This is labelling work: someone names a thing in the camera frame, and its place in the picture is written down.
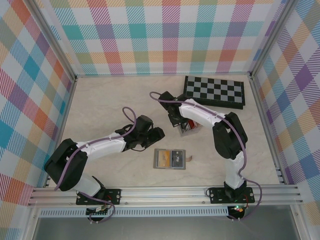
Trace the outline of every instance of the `chessboard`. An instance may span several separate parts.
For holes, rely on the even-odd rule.
[[[183,94],[202,105],[231,109],[246,105],[242,81],[185,76]]]

